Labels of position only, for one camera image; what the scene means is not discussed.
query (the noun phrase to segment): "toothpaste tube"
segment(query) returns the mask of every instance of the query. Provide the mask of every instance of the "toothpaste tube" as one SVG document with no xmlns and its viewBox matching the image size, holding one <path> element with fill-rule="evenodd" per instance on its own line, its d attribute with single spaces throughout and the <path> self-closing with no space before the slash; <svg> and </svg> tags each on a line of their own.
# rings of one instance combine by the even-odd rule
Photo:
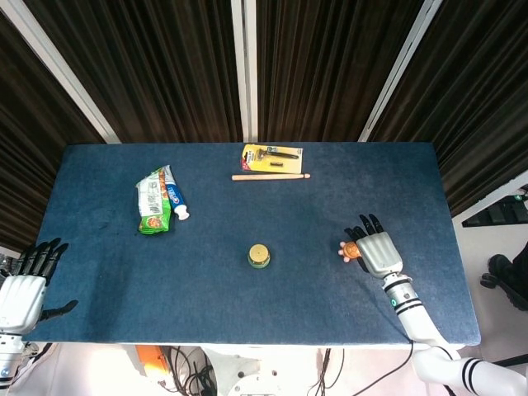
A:
<svg viewBox="0 0 528 396">
<path fill-rule="evenodd" d="M 171 172 L 171 166 L 166 165 L 162 169 L 165 173 L 165 185 L 167 186 L 168 199 L 171 202 L 172 210 L 174 210 L 174 213 L 178 215 L 179 220 L 188 219 L 189 214 L 187 213 L 187 205 L 185 205 L 182 193 L 174 181 L 174 176 Z"/>
</svg>

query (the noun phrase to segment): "snack package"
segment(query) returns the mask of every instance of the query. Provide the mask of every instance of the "snack package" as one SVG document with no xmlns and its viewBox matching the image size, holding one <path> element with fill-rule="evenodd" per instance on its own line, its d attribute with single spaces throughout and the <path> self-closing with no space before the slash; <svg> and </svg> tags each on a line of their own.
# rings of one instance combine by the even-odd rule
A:
<svg viewBox="0 0 528 396">
<path fill-rule="evenodd" d="M 165 186 L 165 172 L 158 169 L 136 184 L 138 189 L 139 231 L 145 234 L 168 231 L 171 219 L 171 204 Z"/>
<path fill-rule="evenodd" d="M 246 144 L 242 151 L 244 171 L 301 173 L 303 149 Z"/>
</svg>

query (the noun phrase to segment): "curtain fold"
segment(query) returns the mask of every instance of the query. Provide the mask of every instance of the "curtain fold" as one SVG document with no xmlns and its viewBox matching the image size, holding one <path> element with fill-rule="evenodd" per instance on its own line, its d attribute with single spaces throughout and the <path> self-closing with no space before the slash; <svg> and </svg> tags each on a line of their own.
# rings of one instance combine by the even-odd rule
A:
<svg viewBox="0 0 528 396">
<path fill-rule="evenodd" d="M 526 15 L 444 0 L 370 136 L 431 141 L 453 215 L 528 169 Z"/>
<path fill-rule="evenodd" d="M 259 140 L 357 140 L 421 6 L 257 1 Z"/>
<path fill-rule="evenodd" d="M 26 0 L 121 141 L 242 140 L 229 0 Z"/>
<path fill-rule="evenodd" d="M 104 143 L 66 91 L 0 14 L 0 246 L 39 232 L 66 144 Z"/>
</svg>

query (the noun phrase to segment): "robotic hand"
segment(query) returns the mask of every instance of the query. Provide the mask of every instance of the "robotic hand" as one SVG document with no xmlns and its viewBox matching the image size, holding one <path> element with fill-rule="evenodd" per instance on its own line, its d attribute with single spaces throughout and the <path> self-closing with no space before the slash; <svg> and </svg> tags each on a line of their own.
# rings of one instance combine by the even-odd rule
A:
<svg viewBox="0 0 528 396">
<path fill-rule="evenodd" d="M 352 242 L 341 242 L 339 255 L 344 262 L 357 258 L 363 271 L 382 279 L 383 290 L 408 337 L 431 347 L 412 357 L 418 377 L 425 382 L 465 387 L 480 396 L 528 396 L 523 375 L 479 359 L 460 359 L 429 317 L 413 289 L 413 280 L 401 274 L 403 260 L 380 221 L 372 214 L 370 220 L 364 215 L 360 218 L 366 232 L 359 226 L 345 229 Z"/>
<path fill-rule="evenodd" d="M 61 255 L 68 244 L 56 238 L 50 243 L 31 245 L 17 262 L 13 273 L 2 270 L 6 277 L 0 289 L 0 395 L 7 394 L 24 350 L 22 336 L 33 330 L 40 320 L 64 315 L 77 305 L 72 300 L 63 308 L 42 311 L 46 288 Z"/>
</svg>

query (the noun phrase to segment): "white cap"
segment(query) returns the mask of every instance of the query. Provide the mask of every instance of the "white cap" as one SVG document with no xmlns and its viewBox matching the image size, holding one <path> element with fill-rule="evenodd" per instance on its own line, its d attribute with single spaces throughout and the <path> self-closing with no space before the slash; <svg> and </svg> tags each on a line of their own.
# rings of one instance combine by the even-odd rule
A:
<svg viewBox="0 0 528 396">
<path fill-rule="evenodd" d="M 178 220 L 189 219 L 189 214 L 187 213 L 187 205 L 178 205 L 174 208 L 174 213 L 178 215 Z"/>
</svg>

